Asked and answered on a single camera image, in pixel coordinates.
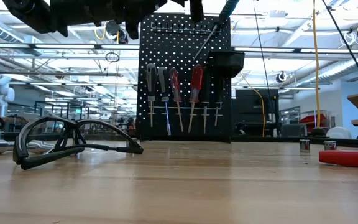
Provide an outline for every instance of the red tool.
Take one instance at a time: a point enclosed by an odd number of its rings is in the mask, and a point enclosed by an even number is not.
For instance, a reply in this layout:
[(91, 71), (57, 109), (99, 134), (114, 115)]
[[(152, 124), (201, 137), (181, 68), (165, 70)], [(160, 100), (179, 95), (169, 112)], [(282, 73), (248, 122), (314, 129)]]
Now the red tool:
[(171, 79), (173, 100), (178, 105), (180, 129), (183, 132), (183, 123), (181, 121), (181, 112), (180, 112), (180, 105), (179, 105), (179, 103), (181, 102), (181, 97), (180, 97), (180, 85), (179, 85), (178, 71), (175, 68), (171, 68), (171, 70), (169, 70), (169, 75), (170, 75), (170, 79)]
[(358, 150), (320, 151), (319, 161), (341, 166), (358, 167)]
[(198, 103), (198, 93), (201, 90), (203, 85), (203, 75), (204, 70), (201, 65), (196, 65), (193, 69), (193, 73), (191, 74), (191, 96), (190, 96), (190, 103), (191, 103), (191, 113), (190, 113), (190, 123), (188, 132), (191, 131), (191, 123), (193, 122), (193, 114), (194, 114), (194, 104)]

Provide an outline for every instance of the small metal cup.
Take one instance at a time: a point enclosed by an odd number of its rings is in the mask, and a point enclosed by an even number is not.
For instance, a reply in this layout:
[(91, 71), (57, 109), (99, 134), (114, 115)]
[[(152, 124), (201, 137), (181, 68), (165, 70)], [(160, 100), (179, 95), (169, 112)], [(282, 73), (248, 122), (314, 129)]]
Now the small metal cup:
[(336, 141), (324, 141), (324, 150), (336, 150)]
[(310, 140), (301, 139), (299, 141), (299, 150), (301, 152), (310, 152)]

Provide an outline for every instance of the wooden table surface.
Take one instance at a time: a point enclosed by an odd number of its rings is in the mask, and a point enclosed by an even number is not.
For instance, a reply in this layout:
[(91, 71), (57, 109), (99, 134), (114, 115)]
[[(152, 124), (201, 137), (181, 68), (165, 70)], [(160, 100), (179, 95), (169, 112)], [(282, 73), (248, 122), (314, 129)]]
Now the wooden table surface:
[(0, 155), (0, 223), (358, 224), (358, 168), (320, 164), (323, 146), (142, 145), (27, 171)]

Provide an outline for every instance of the tool holder rack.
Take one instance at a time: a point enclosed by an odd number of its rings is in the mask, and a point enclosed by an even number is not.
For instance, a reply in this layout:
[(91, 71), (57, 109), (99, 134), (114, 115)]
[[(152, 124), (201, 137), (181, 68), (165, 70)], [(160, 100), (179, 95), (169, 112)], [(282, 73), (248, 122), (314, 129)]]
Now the tool holder rack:
[[(197, 51), (217, 21), (217, 17), (206, 16), (197, 24), (191, 24), (190, 16), (183, 14), (152, 14), (147, 16), (140, 27), (139, 49), (139, 78), (137, 96), (136, 135), (140, 140), (167, 139), (167, 120), (165, 102), (162, 101), (161, 86), (157, 79), (155, 92), (153, 127), (150, 127), (150, 103), (147, 101), (148, 90), (146, 81), (146, 66), (154, 63), (157, 69), (166, 67), (169, 71), (175, 67), (178, 71), (180, 83), (181, 118), (183, 132), (180, 129), (177, 103), (173, 101), (171, 86), (168, 88), (168, 115), (171, 127), (171, 137), (168, 139), (194, 140), (210, 139), (210, 141), (227, 141), (231, 134), (231, 79), (224, 78), (222, 102), (216, 102), (214, 94), (216, 74), (211, 75), (211, 98), (209, 104), (200, 102), (195, 104), (193, 125), (188, 133), (191, 103), (191, 74), (196, 64), (206, 65), (210, 50), (229, 51), (231, 46), (230, 23), (225, 23), (206, 44), (198, 58), (193, 60)], [(206, 134), (203, 133), (204, 105), (207, 106)], [(218, 107), (218, 125), (215, 126), (216, 107)]]

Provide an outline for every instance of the pegboard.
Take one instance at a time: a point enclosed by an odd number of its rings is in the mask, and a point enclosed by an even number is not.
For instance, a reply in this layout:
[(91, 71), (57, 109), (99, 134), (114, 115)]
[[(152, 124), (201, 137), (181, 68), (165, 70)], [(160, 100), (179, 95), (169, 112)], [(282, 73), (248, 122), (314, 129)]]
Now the pegboard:
[[(191, 95), (191, 74), (193, 67), (197, 64), (206, 65), (209, 51), (230, 51), (231, 36), (230, 23), (225, 23), (217, 34), (213, 35), (206, 44), (198, 58), (193, 60), (197, 51), (211, 32), (217, 17), (206, 16), (204, 21), (192, 24), (190, 16), (180, 14), (152, 14), (141, 22), (140, 27), (140, 49), (139, 49), (139, 79), (137, 95), (136, 128), (137, 137), (140, 139), (161, 139), (168, 136), (167, 120), (165, 115), (165, 103), (161, 102), (161, 87), (159, 82), (156, 86), (156, 101), (154, 102), (153, 127), (150, 127), (150, 103), (147, 101), (146, 66), (154, 63), (157, 69), (166, 67), (169, 71), (175, 67), (178, 71), (180, 82), (181, 118), (184, 131), (181, 131), (178, 117), (177, 104), (173, 101), (171, 87), (169, 87), (168, 113), (172, 139), (180, 136), (230, 136), (231, 134), (231, 79), (224, 79), (224, 90), (222, 104), (216, 104), (215, 85), (217, 77), (211, 76), (211, 99), (208, 105), (208, 117), (206, 122), (206, 133), (204, 134), (203, 105), (195, 104), (196, 116), (193, 117), (191, 132), (188, 133), (190, 122), (189, 102)], [(218, 110), (218, 124), (215, 126), (216, 107)]]

